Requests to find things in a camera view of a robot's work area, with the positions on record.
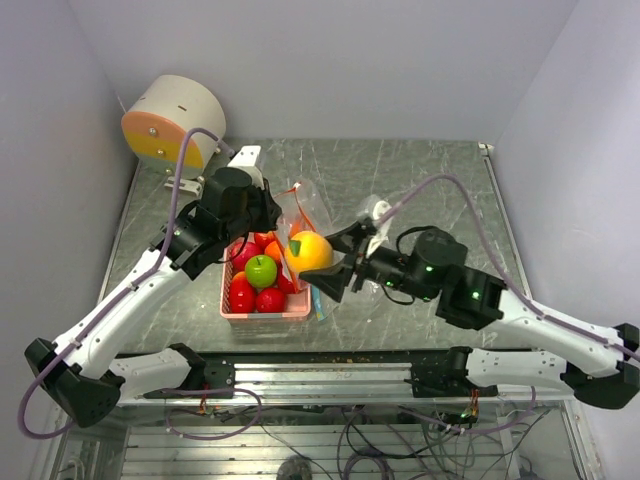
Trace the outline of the clear bag orange zipper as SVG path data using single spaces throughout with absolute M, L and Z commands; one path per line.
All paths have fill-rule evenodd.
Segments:
M 301 231 L 313 231 L 325 238 L 330 233 L 332 221 L 318 189 L 310 180 L 299 180 L 288 190 L 276 194 L 275 201 L 281 208 L 275 235 L 282 253 L 283 274 L 299 291 L 307 284 L 299 279 L 300 273 L 294 273 L 286 263 L 287 243 Z

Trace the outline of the pink perforated plastic basket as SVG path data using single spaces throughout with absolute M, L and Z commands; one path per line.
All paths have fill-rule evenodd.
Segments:
M 254 242 L 254 234 L 250 233 L 247 240 L 240 237 L 237 242 L 246 243 L 247 241 Z M 222 271 L 222 285 L 221 285 L 221 297 L 220 297 L 220 314 L 227 319 L 230 323 L 240 321 L 304 321 L 311 312 L 312 299 L 311 291 L 309 288 L 304 288 L 296 291 L 292 282 L 286 280 L 282 272 L 282 265 L 278 265 L 278 274 L 276 282 L 271 286 L 280 289 L 287 294 L 286 309 L 282 313 L 258 313 L 254 310 L 250 314 L 233 314 L 229 307 L 229 287 L 233 276 L 242 271 L 236 271 L 230 262 L 230 251 L 232 246 L 228 247 L 224 251 L 223 255 L 223 271 Z M 257 295 L 263 290 L 255 288 Z

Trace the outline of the green apple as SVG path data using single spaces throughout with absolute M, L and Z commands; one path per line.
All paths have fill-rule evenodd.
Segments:
M 246 262 L 244 272 L 253 287 L 264 289 L 276 282 L 278 265 L 268 255 L 256 255 Z

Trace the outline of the yellow orange peach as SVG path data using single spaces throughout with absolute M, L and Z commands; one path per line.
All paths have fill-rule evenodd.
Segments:
M 322 235 L 313 231 L 301 231 L 288 241 L 285 260 L 296 274 L 324 269 L 332 264 L 333 248 Z

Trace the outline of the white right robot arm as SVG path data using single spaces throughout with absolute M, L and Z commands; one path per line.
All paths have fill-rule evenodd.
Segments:
M 409 296 L 436 301 L 436 315 L 466 330 L 523 337 L 530 349 L 486 350 L 452 347 L 438 361 L 411 368 L 409 384 L 417 397 L 459 396 L 499 385 L 542 387 L 573 395 L 601 409 L 619 410 L 639 393 L 639 369 L 631 358 L 639 330 L 624 323 L 599 327 L 551 313 L 494 275 L 466 266 L 468 249 L 435 227 L 413 228 L 417 239 L 408 254 L 399 249 L 368 249 L 375 230 L 358 221 L 328 236 L 342 254 L 331 267 L 305 270 L 300 277 L 332 300 L 365 282 Z

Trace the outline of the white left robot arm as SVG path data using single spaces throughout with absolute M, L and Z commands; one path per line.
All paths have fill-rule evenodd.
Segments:
M 281 214 L 259 167 L 231 162 L 208 177 L 200 199 L 172 216 L 130 274 L 73 328 L 25 350 L 37 385 L 81 428 L 99 423 L 119 401 L 155 391 L 192 397 L 205 361 L 182 343 L 118 363 L 139 322 L 213 264 L 240 238 L 267 233 Z

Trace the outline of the round orange fruit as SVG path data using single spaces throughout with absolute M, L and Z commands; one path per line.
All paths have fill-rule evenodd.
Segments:
M 270 257 L 277 265 L 282 264 L 282 253 L 277 241 L 271 241 L 264 248 L 264 254 Z

